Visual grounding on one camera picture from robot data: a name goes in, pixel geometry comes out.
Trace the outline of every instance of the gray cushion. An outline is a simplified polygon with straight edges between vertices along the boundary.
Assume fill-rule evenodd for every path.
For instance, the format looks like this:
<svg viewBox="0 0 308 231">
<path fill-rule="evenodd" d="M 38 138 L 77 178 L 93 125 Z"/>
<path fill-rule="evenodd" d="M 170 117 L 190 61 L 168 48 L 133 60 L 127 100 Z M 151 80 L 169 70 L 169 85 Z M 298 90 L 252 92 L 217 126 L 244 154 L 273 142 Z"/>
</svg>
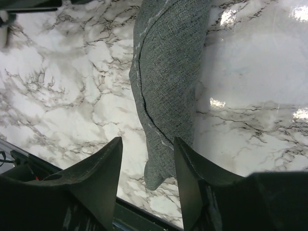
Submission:
<svg viewBox="0 0 308 231">
<path fill-rule="evenodd" d="M 144 177 L 150 190 L 176 178 L 174 137 L 193 143 L 194 86 L 210 3 L 144 0 L 136 20 L 129 78 L 147 140 Z"/>
</svg>

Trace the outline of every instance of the textured fabric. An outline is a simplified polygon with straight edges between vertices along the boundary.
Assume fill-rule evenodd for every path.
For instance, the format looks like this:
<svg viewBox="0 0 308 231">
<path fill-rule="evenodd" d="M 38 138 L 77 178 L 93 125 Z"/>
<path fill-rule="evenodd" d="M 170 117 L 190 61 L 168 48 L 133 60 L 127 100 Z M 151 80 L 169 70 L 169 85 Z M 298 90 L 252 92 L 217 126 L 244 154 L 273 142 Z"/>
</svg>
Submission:
<svg viewBox="0 0 308 231">
<path fill-rule="evenodd" d="M 129 73 L 149 160 L 146 186 L 175 177 L 173 139 L 193 143 L 194 86 L 210 0 L 144 0 L 134 27 Z"/>
</svg>

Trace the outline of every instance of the white marble countertop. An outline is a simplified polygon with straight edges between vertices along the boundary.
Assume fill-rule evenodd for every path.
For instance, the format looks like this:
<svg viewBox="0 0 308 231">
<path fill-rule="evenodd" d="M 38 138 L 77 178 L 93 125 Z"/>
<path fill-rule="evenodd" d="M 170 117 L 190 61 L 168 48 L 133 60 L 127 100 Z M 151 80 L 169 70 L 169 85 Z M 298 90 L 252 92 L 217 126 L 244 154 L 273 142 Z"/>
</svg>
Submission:
<svg viewBox="0 0 308 231">
<path fill-rule="evenodd" d="M 197 86 L 195 150 L 246 176 L 308 168 L 308 3 L 214 0 Z M 118 196 L 182 227 L 176 182 L 144 187 L 129 85 L 141 0 L 19 15 L 0 52 L 0 137 L 61 168 L 124 143 Z"/>
</svg>

